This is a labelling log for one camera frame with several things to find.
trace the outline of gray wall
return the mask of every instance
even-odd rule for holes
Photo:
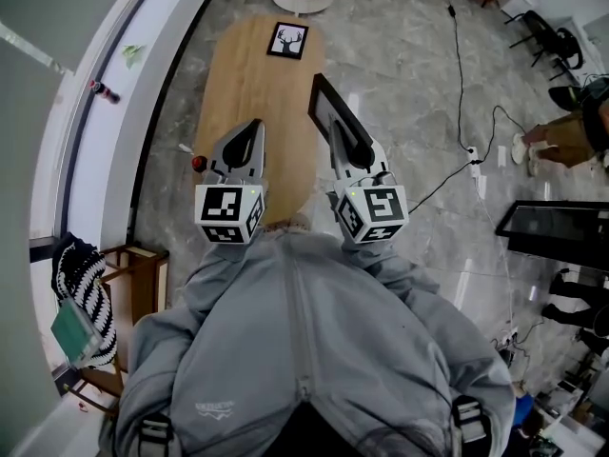
[[[609,13],[584,26],[584,29],[599,50],[605,70],[609,71]]]
[[[34,167],[60,78],[0,40],[0,455],[59,402],[34,315],[28,238]]]
[[[62,66],[76,70],[116,0],[0,0],[0,21]]]

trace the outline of brown pants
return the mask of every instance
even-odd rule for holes
[[[583,128],[579,110],[544,126],[534,127],[522,140],[527,146],[536,142],[547,142],[550,147],[538,151],[539,158],[564,164],[568,168],[585,163],[595,155]]]

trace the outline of green book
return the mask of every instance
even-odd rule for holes
[[[68,357],[69,363],[76,368],[86,366],[102,345],[99,331],[71,298],[65,300],[59,308],[50,331]]]

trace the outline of white marker cube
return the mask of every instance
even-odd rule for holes
[[[265,212],[259,185],[198,185],[194,223],[213,244],[249,244]]]
[[[408,223],[403,186],[345,188],[336,209],[356,244],[393,238]]]

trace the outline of gray jacket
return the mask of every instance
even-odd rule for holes
[[[386,454],[397,432],[413,436],[399,441],[404,454],[450,455],[452,401],[464,394],[490,417],[501,455],[515,402],[507,367],[436,290],[388,243],[341,249],[285,233],[215,247],[187,281],[186,306],[136,326],[115,452],[137,455],[140,422],[161,411],[169,455],[263,455],[307,401],[364,454]]]

